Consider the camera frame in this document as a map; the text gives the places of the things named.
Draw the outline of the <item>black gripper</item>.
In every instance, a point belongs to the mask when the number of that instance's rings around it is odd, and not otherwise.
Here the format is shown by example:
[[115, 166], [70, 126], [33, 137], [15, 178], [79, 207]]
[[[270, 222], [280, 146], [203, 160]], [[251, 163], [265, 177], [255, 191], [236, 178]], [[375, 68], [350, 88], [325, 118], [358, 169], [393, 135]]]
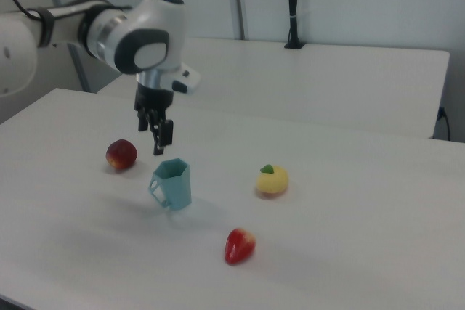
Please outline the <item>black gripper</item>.
[[139, 118], [138, 131], [150, 131], [154, 139], [154, 155], [162, 155], [166, 146], [172, 145], [174, 131], [173, 120], [163, 119], [171, 106], [174, 92], [165, 89], [152, 89], [141, 84], [137, 85], [134, 109]]

